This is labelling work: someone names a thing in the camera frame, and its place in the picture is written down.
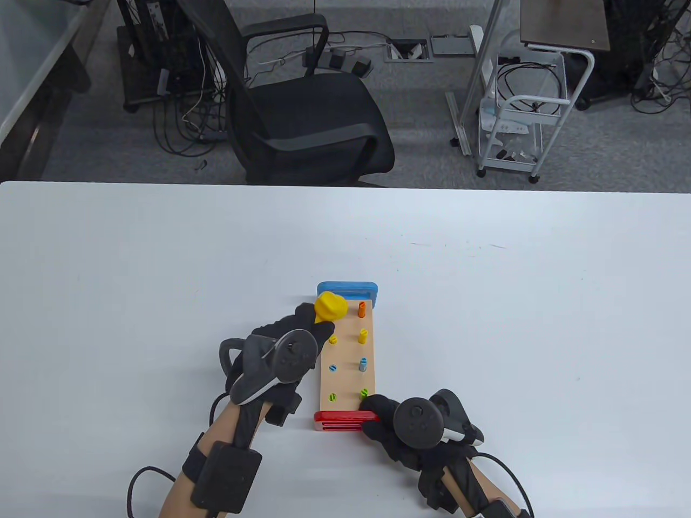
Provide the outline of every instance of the table leg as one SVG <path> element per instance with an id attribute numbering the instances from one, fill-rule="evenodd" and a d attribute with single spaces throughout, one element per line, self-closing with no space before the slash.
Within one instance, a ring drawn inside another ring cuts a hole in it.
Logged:
<path id="1" fill-rule="evenodd" d="M 482 74 L 482 67 L 487 55 L 489 53 L 489 44 L 492 41 L 492 36 L 497 28 L 497 22 L 499 21 L 499 16 L 502 14 L 504 7 L 506 6 L 508 0 L 495 0 L 492 6 L 492 12 L 489 15 L 489 20 L 487 21 L 487 27 L 485 29 L 484 38 L 482 39 L 482 45 L 480 46 L 480 51 L 475 58 L 475 65 L 473 66 L 473 73 L 471 74 L 471 80 L 468 83 L 468 88 L 466 89 L 466 99 L 463 103 L 463 109 L 461 113 L 458 113 L 456 106 L 455 96 L 452 92 L 446 94 L 446 101 L 448 102 L 449 109 L 451 110 L 451 117 L 453 118 L 453 123 L 456 129 L 457 137 L 461 146 L 461 150 L 465 156 L 472 154 L 471 146 L 468 142 L 468 135 L 466 134 L 465 121 L 468 117 L 468 112 L 471 109 L 471 104 L 473 103 L 473 98 L 475 97 L 475 92 L 477 90 L 477 84 L 480 81 L 480 75 Z"/>

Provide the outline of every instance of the yellow peg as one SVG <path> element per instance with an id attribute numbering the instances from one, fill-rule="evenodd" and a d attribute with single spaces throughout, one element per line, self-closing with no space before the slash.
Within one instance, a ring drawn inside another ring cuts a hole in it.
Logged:
<path id="1" fill-rule="evenodd" d="M 348 314 L 348 302 L 340 295 L 325 291 L 317 297 L 314 312 L 316 313 L 315 324 L 341 320 Z"/>

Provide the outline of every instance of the chair backrest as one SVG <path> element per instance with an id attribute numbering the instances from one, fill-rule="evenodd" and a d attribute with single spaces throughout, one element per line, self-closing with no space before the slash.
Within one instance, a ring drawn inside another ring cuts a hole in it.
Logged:
<path id="1" fill-rule="evenodd" d="M 260 157 L 252 133 L 267 138 L 264 123 L 245 86 L 247 44 L 225 0 L 178 0 L 197 33 L 218 60 L 227 79 L 226 130 L 233 150 L 245 169 Z"/>

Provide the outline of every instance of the black office chair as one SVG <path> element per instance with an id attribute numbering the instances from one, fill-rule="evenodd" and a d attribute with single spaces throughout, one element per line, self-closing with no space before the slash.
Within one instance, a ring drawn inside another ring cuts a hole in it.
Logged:
<path id="1" fill-rule="evenodd" d="M 348 73 L 314 74 L 329 36 L 324 16 L 301 15 L 240 30 L 224 0 L 178 3 L 225 72 L 228 138 L 247 183 L 348 185 L 393 168 L 391 138 L 362 81 Z M 321 29 L 321 34 L 304 77 L 246 87 L 250 39 L 305 29 Z"/>

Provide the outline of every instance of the wooden peg board toy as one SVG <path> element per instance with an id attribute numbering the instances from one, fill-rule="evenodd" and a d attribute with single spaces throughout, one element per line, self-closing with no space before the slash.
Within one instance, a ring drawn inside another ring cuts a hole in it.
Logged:
<path id="1" fill-rule="evenodd" d="M 334 321 L 334 334 L 321 351 L 319 412 L 314 415 L 314 426 L 323 431 L 357 431 L 362 423 L 377 419 L 372 412 L 358 410 L 363 397 L 376 394 L 372 311 L 377 285 L 322 282 L 317 295 L 324 292 L 343 296 L 348 312 Z"/>

